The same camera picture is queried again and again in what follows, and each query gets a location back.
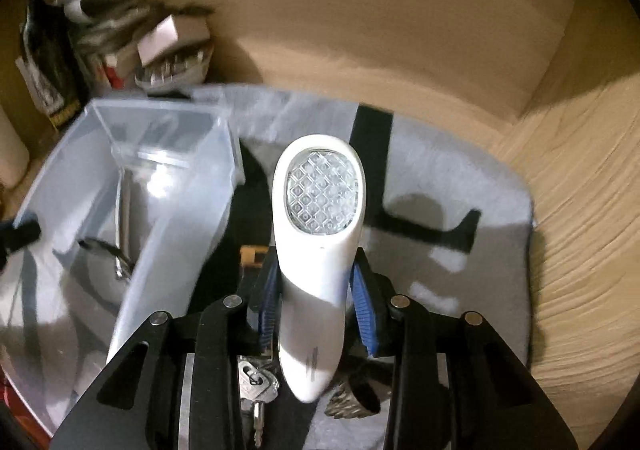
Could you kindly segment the white folded card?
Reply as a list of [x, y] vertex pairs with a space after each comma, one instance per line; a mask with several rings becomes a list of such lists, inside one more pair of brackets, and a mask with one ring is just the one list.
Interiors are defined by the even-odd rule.
[[184, 46], [208, 41], [204, 16], [169, 15], [145, 34], [137, 44], [142, 66], [147, 66]]

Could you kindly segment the silver key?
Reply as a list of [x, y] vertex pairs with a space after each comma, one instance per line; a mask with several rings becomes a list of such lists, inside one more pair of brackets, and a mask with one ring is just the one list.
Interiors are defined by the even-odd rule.
[[265, 366], [255, 366], [246, 359], [238, 362], [241, 404], [250, 407], [253, 415], [253, 435], [256, 449], [264, 440], [266, 407], [279, 396], [280, 383], [276, 374]]

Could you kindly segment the clear plastic storage box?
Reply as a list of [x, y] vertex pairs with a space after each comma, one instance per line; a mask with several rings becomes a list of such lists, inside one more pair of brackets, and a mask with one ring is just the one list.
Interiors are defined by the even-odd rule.
[[40, 236], [1, 276], [1, 365], [52, 434], [156, 311], [182, 317], [244, 179], [224, 116], [186, 102], [93, 101], [17, 214]]

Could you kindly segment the stack of books and papers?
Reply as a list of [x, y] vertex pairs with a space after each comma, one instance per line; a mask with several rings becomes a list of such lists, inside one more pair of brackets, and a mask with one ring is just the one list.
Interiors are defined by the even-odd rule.
[[111, 88], [104, 56], [127, 46], [155, 10], [145, 0], [54, 0], [53, 5], [68, 21], [80, 71], [92, 92]]

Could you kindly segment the grey mat with black pattern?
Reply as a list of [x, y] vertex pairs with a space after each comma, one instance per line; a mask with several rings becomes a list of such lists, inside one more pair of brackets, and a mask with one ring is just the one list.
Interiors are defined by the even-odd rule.
[[341, 138], [366, 170], [361, 243], [372, 268], [431, 311], [484, 314], [529, 361], [533, 200], [513, 171], [445, 131], [364, 104], [252, 84], [206, 84], [189, 95], [228, 119], [244, 162], [213, 265], [243, 245], [271, 243], [270, 185], [288, 144]]

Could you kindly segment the dark ridged small object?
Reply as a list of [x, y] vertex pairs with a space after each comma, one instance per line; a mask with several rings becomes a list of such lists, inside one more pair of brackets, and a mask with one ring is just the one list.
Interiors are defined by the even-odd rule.
[[338, 385], [324, 414], [329, 418], [370, 418], [380, 414], [382, 402], [390, 396], [392, 381], [370, 375], [352, 374]]

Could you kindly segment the silver metal flashlight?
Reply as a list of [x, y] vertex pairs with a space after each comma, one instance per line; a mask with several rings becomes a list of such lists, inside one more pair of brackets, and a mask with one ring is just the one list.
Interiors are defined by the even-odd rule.
[[130, 257], [130, 205], [132, 173], [127, 168], [119, 169], [115, 203], [115, 275], [117, 280], [130, 278], [134, 263]]

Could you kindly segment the dark wine bottle elephant label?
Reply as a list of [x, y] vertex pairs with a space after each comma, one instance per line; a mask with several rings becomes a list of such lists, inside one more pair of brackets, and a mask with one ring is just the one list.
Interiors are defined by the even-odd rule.
[[40, 112], [55, 129], [64, 129], [88, 103], [90, 89], [73, 47], [70, 21], [60, 6], [26, 0], [21, 50]]

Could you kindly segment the white bowl of trinkets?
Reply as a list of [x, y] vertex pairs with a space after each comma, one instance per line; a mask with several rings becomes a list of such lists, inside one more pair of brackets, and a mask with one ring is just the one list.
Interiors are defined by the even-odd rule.
[[211, 43], [179, 49], [140, 67], [134, 75], [134, 82], [145, 93], [154, 95], [201, 84], [207, 76], [213, 52]]

